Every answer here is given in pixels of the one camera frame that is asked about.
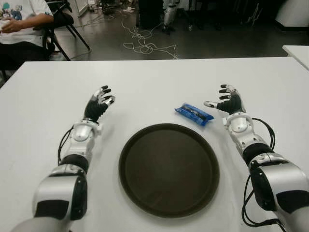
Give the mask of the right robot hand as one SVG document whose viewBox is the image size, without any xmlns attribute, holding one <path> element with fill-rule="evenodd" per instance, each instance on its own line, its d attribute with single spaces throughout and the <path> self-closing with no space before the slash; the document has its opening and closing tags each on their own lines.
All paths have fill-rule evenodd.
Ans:
<svg viewBox="0 0 309 232">
<path fill-rule="evenodd" d="M 235 87 L 223 84 L 220 85 L 220 88 L 219 93 L 225 94 L 219 97 L 222 102 L 205 101 L 204 105 L 206 107 L 216 108 L 230 115 L 237 112 L 246 112 L 241 95 Z"/>
</svg>

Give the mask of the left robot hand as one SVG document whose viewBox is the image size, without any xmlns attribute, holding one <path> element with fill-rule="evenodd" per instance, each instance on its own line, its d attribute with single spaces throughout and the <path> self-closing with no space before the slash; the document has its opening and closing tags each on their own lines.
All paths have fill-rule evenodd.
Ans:
<svg viewBox="0 0 309 232">
<path fill-rule="evenodd" d="M 97 123 L 99 118 L 115 102 L 115 96 L 107 95 L 110 92 L 111 89 L 108 86 L 102 86 L 93 93 L 84 110 L 83 120 Z"/>
</svg>

